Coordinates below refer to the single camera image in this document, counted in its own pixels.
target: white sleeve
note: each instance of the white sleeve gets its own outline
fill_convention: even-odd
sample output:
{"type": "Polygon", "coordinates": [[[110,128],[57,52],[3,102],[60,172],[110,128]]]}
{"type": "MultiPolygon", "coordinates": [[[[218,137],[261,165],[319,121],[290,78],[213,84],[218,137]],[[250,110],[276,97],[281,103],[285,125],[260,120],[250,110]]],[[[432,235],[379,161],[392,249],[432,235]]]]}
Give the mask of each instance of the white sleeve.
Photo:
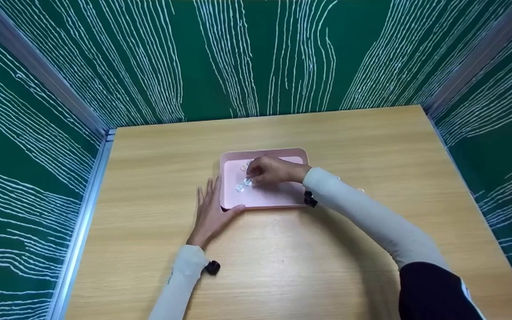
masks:
{"type": "Polygon", "coordinates": [[[411,262],[424,261],[449,270],[429,235],[333,174],[312,168],[303,185],[319,204],[347,217],[390,253],[399,269],[411,262]]]}
{"type": "Polygon", "coordinates": [[[201,247],[184,245],[149,320],[182,320],[193,288],[208,263],[201,247]]]}

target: long sleeve shirt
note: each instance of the long sleeve shirt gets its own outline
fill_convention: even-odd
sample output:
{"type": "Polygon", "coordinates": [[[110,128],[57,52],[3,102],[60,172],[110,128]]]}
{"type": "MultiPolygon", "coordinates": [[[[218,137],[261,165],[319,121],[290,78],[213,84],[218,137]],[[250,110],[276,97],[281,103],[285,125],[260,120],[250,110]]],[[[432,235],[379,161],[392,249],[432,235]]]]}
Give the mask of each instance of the long sleeve shirt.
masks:
{"type": "MultiPolygon", "coordinates": [[[[400,270],[400,315],[403,320],[429,319],[427,316],[432,319],[457,319],[459,316],[484,319],[471,302],[463,281],[449,271],[429,235],[321,168],[309,170],[303,185],[321,205],[347,217],[394,259],[400,270]]],[[[185,245],[177,255],[171,277],[149,319],[181,320],[207,263],[201,248],[185,245]]]]}

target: green panel with white lines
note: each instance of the green panel with white lines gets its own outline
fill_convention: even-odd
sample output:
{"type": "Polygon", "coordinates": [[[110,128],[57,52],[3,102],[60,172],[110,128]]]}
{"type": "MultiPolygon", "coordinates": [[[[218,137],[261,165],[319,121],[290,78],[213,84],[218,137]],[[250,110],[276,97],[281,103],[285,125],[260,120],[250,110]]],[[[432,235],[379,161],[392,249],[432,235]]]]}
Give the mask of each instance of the green panel with white lines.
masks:
{"type": "Polygon", "coordinates": [[[99,143],[0,46],[0,319],[47,315],[99,143]]]}
{"type": "Polygon", "coordinates": [[[512,265],[512,39],[429,116],[512,265]]]}
{"type": "Polygon", "coordinates": [[[110,126],[423,104],[510,0],[0,0],[110,126]]]}
{"type": "MultiPolygon", "coordinates": [[[[425,104],[510,4],[0,0],[112,127],[425,104]]],[[[512,263],[511,48],[431,117],[512,263]]]]}

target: table surface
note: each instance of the table surface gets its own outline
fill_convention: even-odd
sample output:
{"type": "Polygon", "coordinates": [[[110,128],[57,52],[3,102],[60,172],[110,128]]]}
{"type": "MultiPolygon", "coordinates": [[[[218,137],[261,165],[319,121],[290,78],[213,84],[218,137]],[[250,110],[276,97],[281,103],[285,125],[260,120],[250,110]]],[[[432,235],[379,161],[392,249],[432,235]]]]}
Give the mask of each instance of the table surface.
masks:
{"type": "MultiPolygon", "coordinates": [[[[120,128],[68,319],[146,319],[228,151],[302,147],[312,166],[429,233],[488,320],[512,320],[512,269],[419,106],[120,128]]],[[[398,272],[323,209],[250,211],[207,250],[187,320],[398,319],[398,272]]]]}

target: tray rim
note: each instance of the tray rim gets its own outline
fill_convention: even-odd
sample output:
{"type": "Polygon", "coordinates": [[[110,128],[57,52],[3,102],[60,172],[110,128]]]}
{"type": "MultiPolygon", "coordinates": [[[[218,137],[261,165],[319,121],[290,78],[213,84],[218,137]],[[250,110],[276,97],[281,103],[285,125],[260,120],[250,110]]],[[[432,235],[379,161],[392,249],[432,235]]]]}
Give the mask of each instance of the tray rim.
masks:
{"type": "MultiPolygon", "coordinates": [[[[230,154],[238,154],[238,153],[244,153],[244,152],[254,152],[256,154],[261,153],[259,156],[264,156],[265,154],[268,154],[269,152],[282,152],[282,151],[286,151],[286,150],[297,150],[297,151],[301,152],[301,155],[303,156],[303,157],[301,157],[301,162],[303,164],[309,164],[309,156],[307,155],[307,151],[304,148],[301,148],[301,147],[272,148],[272,149],[261,149],[261,150],[229,151],[229,152],[222,153],[221,156],[220,156],[219,174],[222,174],[224,172],[224,164],[228,161],[228,160],[225,160],[225,157],[230,155],[230,154]]],[[[220,186],[221,190],[223,190],[223,188],[224,188],[224,178],[222,176],[221,176],[221,179],[220,179],[220,184],[221,184],[221,186],[220,186]]],[[[226,208],[223,205],[224,204],[224,192],[220,193],[219,203],[221,205],[221,208],[223,208],[223,209],[230,209],[230,208],[226,208]]],[[[252,209],[276,209],[276,208],[299,208],[299,207],[305,207],[305,204],[265,205],[265,206],[261,206],[261,207],[246,207],[246,209],[247,210],[252,210],[252,209]]]]}

